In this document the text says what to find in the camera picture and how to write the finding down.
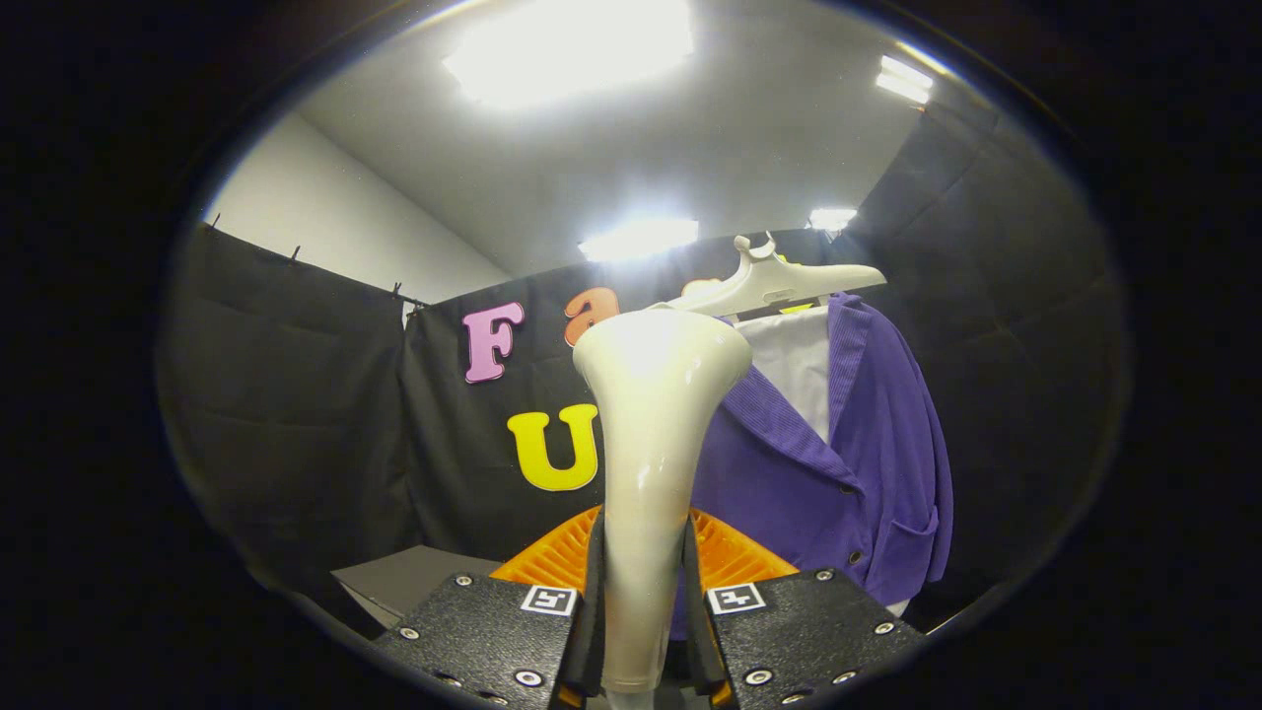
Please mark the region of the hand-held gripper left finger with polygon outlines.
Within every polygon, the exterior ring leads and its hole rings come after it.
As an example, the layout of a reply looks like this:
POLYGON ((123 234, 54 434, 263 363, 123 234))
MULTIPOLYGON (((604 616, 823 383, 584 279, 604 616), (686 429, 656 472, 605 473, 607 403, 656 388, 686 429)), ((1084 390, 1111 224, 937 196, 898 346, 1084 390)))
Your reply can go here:
POLYGON ((602 692, 603 523, 596 504, 491 574, 451 574, 375 651, 487 706, 586 709, 602 692))

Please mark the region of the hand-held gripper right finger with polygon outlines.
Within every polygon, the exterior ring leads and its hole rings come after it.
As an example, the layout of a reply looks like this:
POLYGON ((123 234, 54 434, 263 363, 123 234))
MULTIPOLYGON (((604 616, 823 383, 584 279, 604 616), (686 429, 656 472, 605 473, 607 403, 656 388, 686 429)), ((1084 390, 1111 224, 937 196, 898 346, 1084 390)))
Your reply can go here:
POLYGON ((928 636, 843 573, 799 570, 692 511, 681 544, 692 686, 712 709, 787 709, 888 673, 928 636))

